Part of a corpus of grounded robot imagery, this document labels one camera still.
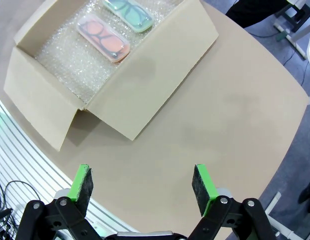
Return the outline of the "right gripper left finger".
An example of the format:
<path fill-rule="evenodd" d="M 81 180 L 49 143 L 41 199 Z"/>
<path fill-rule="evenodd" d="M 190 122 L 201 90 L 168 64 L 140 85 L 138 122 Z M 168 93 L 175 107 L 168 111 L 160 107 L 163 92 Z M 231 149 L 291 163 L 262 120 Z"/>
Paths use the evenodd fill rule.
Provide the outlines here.
<path fill-rule="evenodd" d="M 67 230 L 75 240 L 101 240 L 86 219 L 93 188 L 92 169 L 88 164 L 81 164 L 66 195 L 48 204 L 41 200 L 27 203 L 16 239 L 54 240 L 58 231 Z"/>

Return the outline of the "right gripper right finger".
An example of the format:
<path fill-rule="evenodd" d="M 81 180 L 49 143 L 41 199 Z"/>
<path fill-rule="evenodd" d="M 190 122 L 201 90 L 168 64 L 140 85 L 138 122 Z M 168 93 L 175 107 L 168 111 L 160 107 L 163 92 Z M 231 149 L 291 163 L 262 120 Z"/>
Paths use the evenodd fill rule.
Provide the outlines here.
<path fill-rule="evenodd" d="M 238 202 L 218 193 L 204 164 L 196 164 L 192 188 L 201 220 L 189 240 L 213 240 L 220 228 L 230 228 L 239 240 L 275 240 L 276 236 L 260 201 L 246 198 Z"/>

